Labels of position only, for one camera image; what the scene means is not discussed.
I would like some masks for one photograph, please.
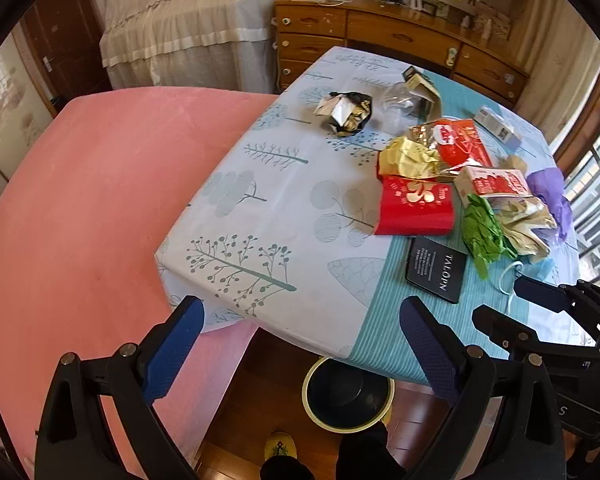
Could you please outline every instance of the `yellow slipper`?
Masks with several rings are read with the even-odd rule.
[[[264,446],[264,460],[268,460],[272,456],[277,455],[298,458],[296,443],[291,438],[291,435],[284,431],[275,431],[274,433],[271,433]]]
[[[389,406],[389,409],[386,410],[386,413],[384,414],[384,417],[381,419],[382,423],[385,426],[389,425],[389,421],[391,420],[391,408],[393,407],[393,405]]]

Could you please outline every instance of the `clear plastic container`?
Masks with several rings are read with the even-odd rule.
[[[398,137],[418,124],[422,98],[409,92],[404,83],[396,83],[381,98],[382,130]]]

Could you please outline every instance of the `wooden floor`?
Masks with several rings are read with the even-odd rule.
[[[317,480],[333,480],[340,436],[316,426],[304,412],[302,381],[318,359],[259,329],[232,379],[198,453],[201,480],[258,480],[264,443],[273,431],[291,434],[298,459]],[[413,465],[447,411],[422,387],[397,383],[388,448]]]

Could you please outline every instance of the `light blue tablecloth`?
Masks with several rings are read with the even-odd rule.
[[[490,280],[481,280],[469,259],[461,301],[451,304],[404,279],[409,238],[372,235],[381,195],[376,160],[395,133],[382,112],[382,94],[408,66],[334,47],[306,70],[236,143],[171,229],[157,253],[163,277],[170,276],[164,279],[168,295],[199,296],[205,310],[223,313],[215,320],[220,325],[249,317],[316,353],[423,381],[398,326],[402,300],[416,294],[463,342],[503,355],[474,329],[471,313],[483,303],[504,311],[507,296],[495,283],[510,260],[492,265]],[[523,133],[517,154],[529,171],[554,166],[536,128],[487,97],[428,75],[442,95],[444,115],[471,118],[488,105]],[[336,137],[313,114],[330,91],[373,97],[374,112],[362,132]],[[492,158],[507,155],[491,134],[480,136]],[[456,203],[457,222],[461,209]],[[466,252],[458,229],[438,241]],[[548,280],[573,283],[576,251],[563,245],[552,257]],[[517,299],[511,315],[546,340],[570,341],[569,319]]]
[[[510,121],[515,121],[515,126],[524,132],[524,142],[516,155],[520,156],[528,164],[528,172],[541,170],[555,166],[548,146],[537,129],[530,126],[526,121],[502,109],[499,104],[491,99],[478,94],[461,84],[450,79],[426,71],[427,76],[435,83],[436,88],[442,96],[443,115],[460,119],[472,118],[478,109],[485,105],[493,110],[506,115]],[[500,157],[506,157],[512,153],[499,140],[490,135],[487,131],[481,129],[480,136],[484,144],[491,153]],[[461,205],[456,195],[456,226],[453,232],[446,237],[430,237],[431,239],[466,252],[466,247],[462,242],[459,223],[461,215]],[[574,233],[570,236],[571,245],[574,246]],[[419,296],[427,305],[436,319],[443,324],[449,325],[456,335],[465,344],[477,344],[484,348],[491,356],[504,357],[506,352],[489,341],[487,336],[478,332],[471,321],[471,314],[475,307],[482,304],[504,312],[507,306],[508,297],[503,295],[496,284],[503,270],[511,263],[508,258],[501,258],[498,262],[491,265],[489,269],[489,280],[480,279],[472,260],[469,259],[464,279],[462,282],[462,291],[458,305],[451,305],[441,298],[429,294],[428,292],[409,284],[405,279],[406,256],[410,245],[410,238],[394,237],[389,249],[389,253],[382,269],[378,288],[369,306],[368,314],[365,318],[363,327],[358,335],[358,339],[352,353],[347,359],[348,362],[356,366],[368,368],[383,374],[388,374],[396,378],[402,378],[408,381],[425,382],[424,374],[413,351],[407,344],[404,335],[398,325],[398,308],[402,300],[408,296]],[[541,278],[548,282],[574,283],[577,280],[577,252],[569,246],[563,246],[552,253],[555,265],[550,269],[546,276],[545,267],[536,266],[529,269],[528,273],[540,272]],[[512,271],[506,276],[504,282],[510,286],[512,281]],[[534,316],[544,319],[544,309],[533,305],[532,312]],[[554,317],[551,313],[549,322],[554,324]],[[529,320],[529,303],[520,298],[512,300],[510,316],[521,322],[527,323]],[[566,335],[556,335],[542,333],[544,339],[561,340],[566,342]]]

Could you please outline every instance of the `screw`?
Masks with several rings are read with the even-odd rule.
[[[484,355],[484,351],[482,350],[482,348],[476,345],[469,345],[466,348],[466,352],[469,354],[470,357],[473,357],[474,359],[480,359]]]
[[[138,346],[136,346],[134,343],[126,343],[120,347],[119,352],[122,357],[129,357],[136,353],[137,348]]]
[[[75,354],[73,352],[67,352],[60,358],[60,362],[63,365],[70,365],[71,363],[74,362],[74,359],[75,359]]]
[[[529,354],[529,362],[533,366],[541,366],[542,365],[542,358],[538,354]]]

